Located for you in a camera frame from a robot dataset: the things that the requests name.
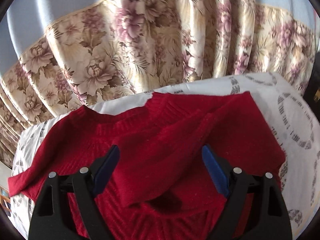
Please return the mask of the red knitted sweater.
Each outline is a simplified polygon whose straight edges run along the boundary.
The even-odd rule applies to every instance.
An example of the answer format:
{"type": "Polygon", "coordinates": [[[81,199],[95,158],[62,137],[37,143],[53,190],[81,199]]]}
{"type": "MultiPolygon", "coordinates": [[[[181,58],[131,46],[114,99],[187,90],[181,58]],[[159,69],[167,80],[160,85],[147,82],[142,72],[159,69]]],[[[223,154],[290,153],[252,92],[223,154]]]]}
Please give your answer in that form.
{"type": "Polygon", "coordinates": [[[118,115],[82,106],[57,122],[9,193],[37,200],[50,172],[73,174],[112,145],[120,160],[95,202],[116,239],[205,239],[225,205],[206,170],[204,145],[246,173],[278,175],[285,154],[248,92],[153,93],[118,115]]]}

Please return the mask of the blue floral curtain right panel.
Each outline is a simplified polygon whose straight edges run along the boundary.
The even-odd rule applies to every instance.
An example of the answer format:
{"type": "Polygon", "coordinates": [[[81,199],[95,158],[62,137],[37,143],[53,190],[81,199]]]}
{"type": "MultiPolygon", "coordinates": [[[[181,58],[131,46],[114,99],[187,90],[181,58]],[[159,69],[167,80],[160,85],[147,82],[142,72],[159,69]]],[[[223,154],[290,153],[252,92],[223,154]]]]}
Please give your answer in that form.
{"type": "Polygon", "coordinates": [[[278,72],[304,93],[318,44],[309,0],[9,0],[1,163],[30,126],[167,85],[278,72]]]}

